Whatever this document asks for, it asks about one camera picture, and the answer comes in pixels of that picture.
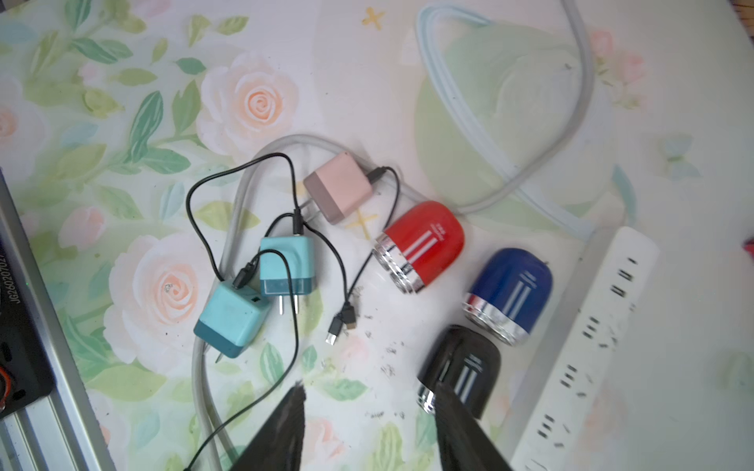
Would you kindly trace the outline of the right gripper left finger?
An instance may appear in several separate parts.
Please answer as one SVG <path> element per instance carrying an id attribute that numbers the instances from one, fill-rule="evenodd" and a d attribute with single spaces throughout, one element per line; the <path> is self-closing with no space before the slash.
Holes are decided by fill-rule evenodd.
<path id="1" fill-rule="evenodd" d="M 262 425 L 232 471 L 298 471 L 306 434 L 306 389 L 296 383 Z"/>

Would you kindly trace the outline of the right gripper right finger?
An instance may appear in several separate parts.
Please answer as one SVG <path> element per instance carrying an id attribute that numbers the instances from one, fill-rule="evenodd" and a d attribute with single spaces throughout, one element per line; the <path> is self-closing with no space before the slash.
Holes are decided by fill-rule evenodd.
<path id="1" fill-rule="evenodd" d="M 454 390 L 440 383 L 434 393 L 442 469 L 512 471 Z"/>

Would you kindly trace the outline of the white power strip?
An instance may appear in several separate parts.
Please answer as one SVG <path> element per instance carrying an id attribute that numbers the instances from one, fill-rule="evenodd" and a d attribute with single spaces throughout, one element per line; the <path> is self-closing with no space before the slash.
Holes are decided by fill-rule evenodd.
<path id="1" fill-rule="evenodd" d="M 659 253 L 631 227 L 591 237 L 503 423 L 512 469 L 566 466 Z"/>

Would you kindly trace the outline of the teal usb charger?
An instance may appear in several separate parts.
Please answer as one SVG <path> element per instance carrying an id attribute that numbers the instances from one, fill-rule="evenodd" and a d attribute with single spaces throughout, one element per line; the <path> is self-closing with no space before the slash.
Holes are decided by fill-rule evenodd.
<path id="1" fill-rule="evenodd" d="M 270 301 L 249 286 L 222 282 L 200 314 L 194 334 L 228 358 L 237 358 L 259 333 Z"/>
<path id="2" fill-rule="evenodd" d="M 300 298 L 315 287 L 313 240 L 306 235 L 265 237 L 261 240 L 259 282 L 261 294 L 292 296 L 292 307 L 298 314 Z"/>

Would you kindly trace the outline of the blue electric shaver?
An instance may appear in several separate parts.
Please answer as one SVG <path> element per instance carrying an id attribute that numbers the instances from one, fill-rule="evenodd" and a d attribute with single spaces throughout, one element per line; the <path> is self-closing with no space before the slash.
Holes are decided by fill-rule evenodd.
<path id="1" fill-rule="evenodd" d="M 553 288 L 549 266 L 527 250 L 493 254 L 463 299 L 472 323 L 515 347 L 530 336 Z"/>

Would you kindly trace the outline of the red electric shaver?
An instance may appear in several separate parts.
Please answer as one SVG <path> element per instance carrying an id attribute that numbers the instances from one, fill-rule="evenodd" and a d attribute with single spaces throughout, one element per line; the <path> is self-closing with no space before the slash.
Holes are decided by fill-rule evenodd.
<path id="1" fill-rule="evenodd" d="M 417 294 L 459 257 L 465 246 L 463 226 L 437 201 L 424 201 L 377 237 L 372 254 L 404 294 Z"/>

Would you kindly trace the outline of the pink usb charger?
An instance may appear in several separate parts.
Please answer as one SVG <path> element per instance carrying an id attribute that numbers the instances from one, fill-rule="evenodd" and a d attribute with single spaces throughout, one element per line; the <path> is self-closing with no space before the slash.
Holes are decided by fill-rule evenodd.
<path id="1" fill-rule="evenodd" d="M 365 172 L 349 152 L 341 152 L 304 179 L 304 187 L 324 218 L 343 222 L 373 194 Z"/>

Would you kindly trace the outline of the aluminium front rail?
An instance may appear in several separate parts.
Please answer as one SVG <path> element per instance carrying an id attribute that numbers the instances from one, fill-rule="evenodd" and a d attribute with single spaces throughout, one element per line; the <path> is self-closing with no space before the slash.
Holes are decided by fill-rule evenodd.
<path id="1" fill-rule="evenodd" d="M 86 388 L 5 184 L 1 187 L 1 249 L 11 261 L 55 379 L 55 389 L 49 396 L 1 418 L 2 469 L 114 469 Z"/>

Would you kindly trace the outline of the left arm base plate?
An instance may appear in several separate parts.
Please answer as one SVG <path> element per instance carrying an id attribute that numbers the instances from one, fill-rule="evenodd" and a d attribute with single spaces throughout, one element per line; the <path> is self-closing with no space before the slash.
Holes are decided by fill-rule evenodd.
<path id="1" fill-rule="evenodd" d="M 13 266 L 1 249 L 1 418 L 55 389 L 55 379 Z"/>

